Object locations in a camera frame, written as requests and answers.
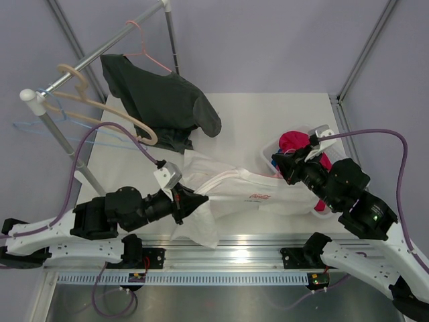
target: clothes hanger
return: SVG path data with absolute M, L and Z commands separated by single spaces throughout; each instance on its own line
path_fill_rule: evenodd
M 145 48 L 145 41 L 143 38 L 143 30 L 140 27 L 140 25 L 133 21 L 133 20 L 128 20 L 127 22 L 125 22 L 125 25 L 127 25 L 128 23 L 132 23 L 133 25 L 135 25 L 137 28 L 139 28 L 140 30 L 140 35 L 141 35 L 141 52 L 138 52 L 136 54 L 125 54 L 125 57 L 128 56 L 140 56 L 140 55 L 145 55 L 146 57 L 148 57 L 152 62 L 155 62 L 156 64 L 158 64 L 159 66 L 161 66 L 163 69 L 167 70 L 168 72 L 172 72 L 171 69 L 169 69 L 168 67 L 164 66 L 163 64 L 161 64 L 160 62 L 158 62 L 155 58 L 152 58 L 151 56 L 149 56 L 149 54 L 146 52 L 146 48 Z
M 155 132 L 150 127 L 148 127 L 146 124 L 140 122 L 138 119 L 135 119 L 134 117 L 131 117 L 126 113 L 122 113 L 122 112 L 114 109 L 113 107 L 110 107 L 108 105 L 104 105 L 102 103 L 88 99 L 88 97 L 86 95 L 86 90 L 88 89 L 88 81 L 76 69 L 74 69 L 73 67 L 66 65 L 66 64 L 59 64 L 57 66 L 57 70 L 59 72 L 69 72 L 70 74 L 72 74 L 73 76 L 75 76 L 79 80 L 79 84 L 75 85 L 75 87 L 74 87 L 76 89 L 76 91 L 78 92 L 79 96 L 72 95 L 69 93 L 58 92 L 58 91 L 54 92 L 55 96 L 61 97 L 63 99 L 71 99 L 73 101 L 78 101 L 78 102 L 81 102 L 81 103 L 84 103 L 84 104 L 87 104 L 87 105 L 90 105 L 93 107 L 97 107 L 97 108 L 102 109 L 104 111 L 108 111 L 108 112 L 115 114 L 119 117 L 122 117 L 123 119 L 126 119 L 127 121 L 131 122 L 133 125 L 139 127 L 140 129 L 142 129 L 143 131 L 148 133 L 150 136 L 149 139 L 142 138 L 141 136 L 136 136 L 137 140 L 139 140 L 140 142 L 143 142 L 144 144 L 150 145 L 150 146 L 152 146 L 158 142 L 158 137 L 156 136 Z M 54 111 L 57 113 L 62 112 L 60 109 L 57 109 L 56 107 L 52 106 L 51 104 L 49 104 L 46 101 L 44 101 L 44 106 L 47 107 L 51 111 Z M 87 117 L 87 116 L 79 114 L 79 113 L 65 112 L 65 114 L 70 116 L 70 117 L 74 117 L 74 118 L 77 118 L 77 119 L 80 119 L 82 121 L 89 122 L 92 124 L 101 123 L 101 121 L 99 121 L 98 119 L 93 119 L 91 117 Z
M 59 106 L 59 109 L 57 109 L 56 111 L 58 111 L 59 113 L 62 114 L 62 118 L 61 119 L 55 119 L 54 123 L 61 123 L 61 122 L 65 122 L 65 121 L 69 121 L 71 123 L 75 123 L 77 125 L 83 126 L 85 128 L 90 129 L 91 126 L 87 125 L 87 124 L 83 124 L 80 122 L 77 122 L 76 120 L 74 120 L 73 118 L 68 116 L 68 113 L 65 112 L 65 110 L 62 108 L 62 104 L 59 100 L 59 98 L 57 98 L 56 96 L 54 96 L 51 92 L 47 92 L 44 89 L 38 89 L 39 92 L 44 92 L 47 95 L 51 96 L 52 98 L 54 98 Z M 42 121 L 33 121 L 33 122 L 14 122 L 13 126 L 16 127 L 17 129 L 21 130 L 21 131 L 25 131 L 25 132 L 30 132 L 30 133 L 36 133 L 36 134 L 41 134 L 41 135 L 45 135 L 45 136 L 51 136 L 51 134 L 47 131 L 41 131 L 41 130 L 36 130 L 36 129 L 32 129 L 33 125 L 37 125 L 37 124 L 41 124 L 43 123 Z M 97 132 L 102 132 L 108 136 L 112 136 L 116 139 L 118 139 L 121 142 L 125 142 L 125 143 L 129 143 L 128 139 L 122 138 L 121 136 L 118 136 L 116 134 L 110 133 L 108 131 L 102 130 L 102 129 L 97 129 Z M 65 137 L 67 140 L 69 141 L 80 141 L 80 138 L 71 138 L 71 137 Z M 126 145 L 118 145 L 118 144 L 110 144 L 110 143 L 102 143 L 102 142 L 95 142 L 95 141 L 90 141 L 90 140 L 86 140 L 85 143 L 88 144 L 97 144 L 97 145 L 101 145 L 101 146 L 111 146 L 114 148 L 122 148 L 122 149 L 128 149 L 128 150 L 138 150 L 135 146 L 126 146 Z

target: metal pole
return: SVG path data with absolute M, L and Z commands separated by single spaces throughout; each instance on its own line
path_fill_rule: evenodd
M 68 143 L 67 139 L 63 136 L 60 129 L 57 128 L 56 124 L 54 123 L 54 121 L 52 121 L 51 117 L 47 113 L 44 113 L 43 115 L 39 116 L 39 118 L 42 120 L 43 124 L 48 128 L 49 132 L 51 132 L 54 138 L 58 141 L 58 143 L 62 146 L 64 151 L 66 151 L 70 159 L 73 160 L 75 155 L 73 147 L 70 145 L 70 143 Z M 90 185 L 93 186 L 93 188 L 100 196 L 106 195 L 106 192 L 101 186 L 101 184 L 98 182 L 98 180 L 94 177 L 93 173 L 88 169 L 86 164 L 80 158 L 78 158 L 76 169 L 84 175 L 84 177 L 88 180 Z
M 50 11 L 52 12 L 52 15 L 54 16 L 58 25 L 60 26 L 62 33 L 64 34 L 64 37 L 67 39 L 68 43 L 70 44 L 70 47 L 74 52 L 74 55 L 78 59 L 84 58 L 85 53 L 83 52 L 82 46 L 79 44 L 79 41 L 77 40 L 77 37 L 74 34 L 73 29 L 67 20 L 66 14 L 62 10 L 60 4 L 57 2 L 57 0 L 45 0 L 45 2 L 49 7 Z M 99 80 L 95 76 L 94 70 L 91 68 L 91 66 L 88 66 L 85 72 L 86 72 L 86 76 L 88 77 L 88 81 L 91 87 L 95 90 L 95 93 L 99 97 L 99 100 L 102 103 L 106 103 L 107 95 L 105 94 Z
M 176 41 L 176 35 L 174 33 L 173 28 L 173 19 L 172 19 L 172 12 L 166 11 L 166 19 L 167 19 L 167 27 L 168 27 L 168 34 L 170 36 L 170 43 L 172 45 L 172 51 L 173 51 L 173 59 L 174 59 L 174 68 L 176 69 L 177 75 L 180 75 L 179 73 L 179 55 L 177 53 L 177 41 Z
M 380 33 L 384 30 L 384 27 L 386 26 L 386 22 L 388 21 L 389 17 L 393 13 L 393 10 L 396 8 L 396 5 L 399 2 L 400 0 L 389 0 L 387 2 L 387 5 L 384 7 L 383 13 L 380 15 L 380 18 L 375 24 L 375 27 L 371 32 L 371 35 L 369 36 L 367 43 L 363 47 L 355 65 L 353 66 L 349 76 L 347 77 L 345 84 L 343 85 L 340 93 L 338 94 L 338 100 L 340 104 L 344 101 L 344 98 L 346 97 L 351 86 L 355 82 L 357 76 L 359 75 L 359 72 L 362 69 L 363 64 L 368 58 L 369 53 L 372 51 L 376 41 L 379 39 Z
M 31 109 L 35 116 L 39 117 L 43 124 L 48 128 L 49 132 L 54 136 L 55 140 L 58 141 L 64 151 L 66 151 L 67 155 L 73 160 L 75 157 L 73 147 L 68 143 L 67 139 L 63 136 L 60 129 L 57 128 L 48 113 L 46 113 L 46 109 L 42 104 L 45 98 L 43 98 L 42 94 L 35 92 L 32 89 L 23 89 L 19 94 L 19 98 Z M 77 160 L 76 169 L 83 174 L 89 184 L 93 186 L 100 196 L 106 195 L 101 184 L 80 158 Z
M 134 21 L 138 24 L 145 21 L 147 18 L 151 17 L 155 12 L 161 9 L 164 6 L 162 2 L 157 2 L 155 5 L 149 8 L 146 12 L 142 13 L 139 17 L 135 18 Z M 96 50 L 86 55 L 84 58 L 78 61 L 77 65 L 74 67 L 77 71 L 82 70 L 87 67 L 91 62 L 96 60 L 101 54 L 106 52 L 110 47 L 115 45 L 119 40 L 124 38 L 127 34 L 136 28 L 132 23 L 125 25 L 121 30 L 119 30 L 109 41 L 105 42 L 103 45 L 98 47 Z M 62 85 L 67 83 L 72 78 L 72 75 L 67 72 L 55 82 L 53 82 L 47 89 L 47 92 L 54 92 L 59 89 Z

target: white t-shirt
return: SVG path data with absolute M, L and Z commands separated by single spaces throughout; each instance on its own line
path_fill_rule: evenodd
M 172 239 L 185 236 L 211 248 L 219 242 L 215 220 L 222 216 L 250 209 L 259 209 L 261 215 L 263 211 L 302 215 L 318 202 L 302 183 L 290 186 L 282 178 L 254 174 L 189 150 L 184 156 L 183 181 L 209 200 L 177 226 Z

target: gray wall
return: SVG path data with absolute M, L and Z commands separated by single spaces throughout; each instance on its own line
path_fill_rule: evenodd
M 402 133 L 409 144 L 402 201 L 411 236 L 429 255 L 428 123 L 429 2 L 400 1 L 345 101 L 353 129 L 384 127 Z M 374 193 L 395 206 L 402 156 L 399 140 L 382 134 L 357 138 Z
M 0 225 L 8 217 L 39 221 L 60 210 L 71 162 L 53 138 L 18 131 L 12 122 L 34 120 L 19 100 L 20 90 L 46 87 L 58 77 L 58 63 L 75 59 L 43 1 L 4 1 L 0 43 Z M 64 89 L 71 90 L 71 84 Z M 76 127 L 65 130 L 82 135 Z M 39 275 L 38 270 L 0 271 L 2 321 L 26 321 Z
M 89 51 L 156 0 L 60 2 L 82 47 Z M 172 0 L 182 74 L 207 93 L 336 93 L 385 3 Z M 157 13 L 143 28 L 148 52 L 172 66 L 164 14 Z M 110 52 L 138 50 L 139 36 L 134 32 Z M 133 61 L 162 73 L 147 58 Z

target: white table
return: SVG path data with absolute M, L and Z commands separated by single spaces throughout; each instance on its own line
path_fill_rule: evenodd
M 325 93 L 221 93 L 208 94 L 207 98 L 219 113 L 223 128 L 215 138 L 209 138 L 200 129 L 193 131 L 190 139 L 194 149 L 252 172 L 269 174 L 266 165 L 260 160 L 259 151 L 268 141 L 280 137 L 291 128 L 304 124 L 313 127 L 328 124 L 338 133 L 332 107 Z M 124 111 L 121 101 L 112 96 L 109 96 L 107 104 Z M 110 113 L 104 113 L 102 121 L 120 123 L 135 133 L 131 124 Z M 96 142 L 118 144 L 119 141 L 98 133 Z M 337 149 L 344 152 L 342 143 L 338 141 L 336 144 Z M 183 155 L 179 153 L 153 147 L 147 150 L 158 160 L 165 159 L 183 167 Z M 88 167 L 108 192 L 122 186 L 134 186 L 146 196 L 159 189 L 153 176 L 155 167 L 141 152 L 135 150 L 95 145 Z M 78 203 L 93 197 L 96 197 L 95 192 L 83 186 Z M 222 217 L 217 225 L 222 239 L 270 239 L 279 235 L 290 239 L 306 239 L 315 231 L 339 239 L 352 238 L 337 222 L 337 218 L 318 219 L 311 214 L 281 216 L 251 211 Z M 174 220 L 169 216 L 135 233 L 142 238 L 166 240 L 174 227 Z

